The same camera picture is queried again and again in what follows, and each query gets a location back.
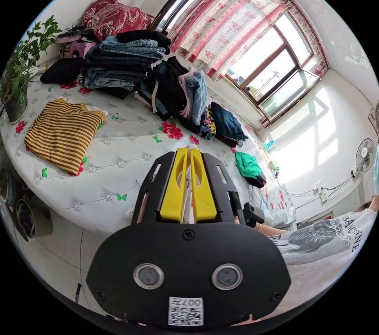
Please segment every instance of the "floral bedsheet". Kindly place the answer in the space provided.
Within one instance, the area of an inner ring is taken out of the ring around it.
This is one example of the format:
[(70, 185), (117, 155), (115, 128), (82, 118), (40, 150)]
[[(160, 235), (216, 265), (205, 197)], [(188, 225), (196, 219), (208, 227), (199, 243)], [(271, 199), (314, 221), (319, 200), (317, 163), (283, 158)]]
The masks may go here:
[[(109, 113), (83, 158), (79, 176), (68, 175), (38, 158), (24, 143), (25, 134), (46, 102), (60, 96), (73, 103), (97, 106)], [(212, 91), (208, 99), (209, 103), (215, 100), (227, 107), (227, 103)], [(254, 155), (266, 175), (267, 185), (263, 193), (268, 196), (270, 215), (265, 215), (275, 226), (288, 218), (291, 201), (267, 169), (252, 129), (238, 119), (248, 136), (238, 150)], [(251, 200), (249, 185), (235, 165), (235, 149), (217, 139), (200, 138), (175, 120), (162, 122), (132, 96), (120, 100), (75, 83), (67, 88), (34, 81), (29, 83), (28, 108), (22, 121), (11, 126), (4, 112), (0, 126), (9, 158), (30, 189), (63, 217), (93, 232), (109, 235), (129, 225), (140, 186), (154, 160), (190, 144), (220, 159), (234, 181), (241, 203)]]

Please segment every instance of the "label sticker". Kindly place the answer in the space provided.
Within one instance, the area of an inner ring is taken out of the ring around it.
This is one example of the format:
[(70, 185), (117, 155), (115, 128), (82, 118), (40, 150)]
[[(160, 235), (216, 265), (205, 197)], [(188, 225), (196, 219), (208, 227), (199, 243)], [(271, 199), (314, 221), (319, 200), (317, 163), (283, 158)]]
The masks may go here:
[(202, 298), (169, 298), (169, 325), (202, 326), (204, 310)]

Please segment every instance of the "pink curtain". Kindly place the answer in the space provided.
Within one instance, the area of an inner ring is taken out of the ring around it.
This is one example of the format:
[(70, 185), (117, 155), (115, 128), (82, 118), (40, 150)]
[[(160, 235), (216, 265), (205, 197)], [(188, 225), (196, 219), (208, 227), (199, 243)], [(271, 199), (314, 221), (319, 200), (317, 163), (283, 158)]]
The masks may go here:
[(302, 29), (322, 76), (328, 69), (325, 53), (312, 26), (292, 0), (195, 0), (168, 34), (171, 50), (202, 68), (212, 79), (221, 79), (284, 11)]

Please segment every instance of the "green cloth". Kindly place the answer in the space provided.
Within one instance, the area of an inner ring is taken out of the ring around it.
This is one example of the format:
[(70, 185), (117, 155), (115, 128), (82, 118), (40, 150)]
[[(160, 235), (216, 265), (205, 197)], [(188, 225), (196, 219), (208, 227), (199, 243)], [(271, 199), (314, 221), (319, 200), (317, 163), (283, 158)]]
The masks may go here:
[(256, 179), (263, 176), (264, 178), (264, 174), (257, 160), (250, 154), (236, 152), (236, 166), (244, 177)]

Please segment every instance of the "yellow striped shirt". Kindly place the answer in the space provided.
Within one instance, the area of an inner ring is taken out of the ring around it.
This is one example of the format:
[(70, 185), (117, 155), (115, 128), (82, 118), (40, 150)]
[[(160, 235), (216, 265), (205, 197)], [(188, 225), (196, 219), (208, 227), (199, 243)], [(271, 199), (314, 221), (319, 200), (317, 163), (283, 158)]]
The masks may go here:
[(63, 98), (48, 102), (25, 136), (25, 144), (40, 158), (74, 175), (99, 125), (102, 111), (90, 111), (84, 103)]

